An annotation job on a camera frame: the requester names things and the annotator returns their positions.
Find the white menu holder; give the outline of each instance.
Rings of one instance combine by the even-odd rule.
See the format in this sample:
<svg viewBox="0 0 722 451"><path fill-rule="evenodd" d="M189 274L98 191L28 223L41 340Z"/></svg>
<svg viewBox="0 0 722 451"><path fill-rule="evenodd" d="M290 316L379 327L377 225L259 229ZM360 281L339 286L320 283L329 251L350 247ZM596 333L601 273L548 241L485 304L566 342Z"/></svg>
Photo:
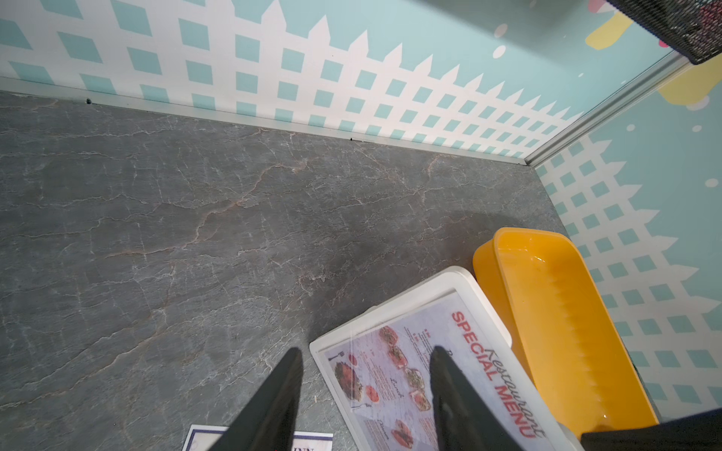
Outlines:
<svg viewBox="0 0 722 451"><path fill-rule="evenodd" d="M477 281L452 266L310 344L360 450L438 450L429 373L437 345L524 450L574 449Z"/></svg>

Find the black mesh basket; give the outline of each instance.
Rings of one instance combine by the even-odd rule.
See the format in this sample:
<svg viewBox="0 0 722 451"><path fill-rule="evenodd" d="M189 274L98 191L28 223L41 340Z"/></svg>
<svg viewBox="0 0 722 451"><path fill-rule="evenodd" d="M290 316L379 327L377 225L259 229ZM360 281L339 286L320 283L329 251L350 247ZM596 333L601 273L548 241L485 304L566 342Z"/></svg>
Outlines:
<svg viewBox="0 0 722 451"><path fill-rule="evenodd" d="M608 1L692 64L722 52L722 0Z"/></svg>

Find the wallpaper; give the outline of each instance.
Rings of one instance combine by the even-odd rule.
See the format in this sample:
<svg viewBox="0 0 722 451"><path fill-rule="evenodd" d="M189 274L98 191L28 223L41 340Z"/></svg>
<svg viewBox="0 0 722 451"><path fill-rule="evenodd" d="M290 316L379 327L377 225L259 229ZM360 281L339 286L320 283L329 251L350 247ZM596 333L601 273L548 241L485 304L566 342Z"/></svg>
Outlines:
<svg viewBox="0 0 722 451"><path fill-rule="evenodd" d="M664 419L722 407L721 65L537 168Z"/></svg>
<svg viewBox="0 0 722 451"><path fill-rule="evenodd" d="M26 0L0 76L525 157L669 52L605 1Z"/></svg>

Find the yellow shape on wall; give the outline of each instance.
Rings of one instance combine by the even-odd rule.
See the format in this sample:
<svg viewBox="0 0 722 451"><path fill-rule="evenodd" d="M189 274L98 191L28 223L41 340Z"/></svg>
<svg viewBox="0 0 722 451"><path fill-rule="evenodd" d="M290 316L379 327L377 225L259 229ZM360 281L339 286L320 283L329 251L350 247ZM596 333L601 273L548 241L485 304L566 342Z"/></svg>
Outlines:
<svg viewBox="0 0 722 451"><path fill-rule="evenodd" d="M596 50L607 48L617 42L631 24L632 20L629 17L617 11L604 25L587 36L585 42Z"/></svg>
<svg viewBox="0 0 722 451"><path fill-rule="evenodd" d="M722 54L692 66L658 91L672 105L694 105L704 100L719 82L722 82Z"/></svg>

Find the yellow basket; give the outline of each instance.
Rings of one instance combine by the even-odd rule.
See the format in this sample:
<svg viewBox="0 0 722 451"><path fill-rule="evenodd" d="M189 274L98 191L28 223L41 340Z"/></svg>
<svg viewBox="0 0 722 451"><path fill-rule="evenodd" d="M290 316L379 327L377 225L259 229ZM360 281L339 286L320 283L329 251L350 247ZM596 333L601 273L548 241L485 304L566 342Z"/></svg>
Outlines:
<svg viewBox="0 0 722 451"><path fill-rule="evenodd" d="M474 254L477 281L558 422L584 432L658 424L577 248L563 235L500 229Z"/></svg>

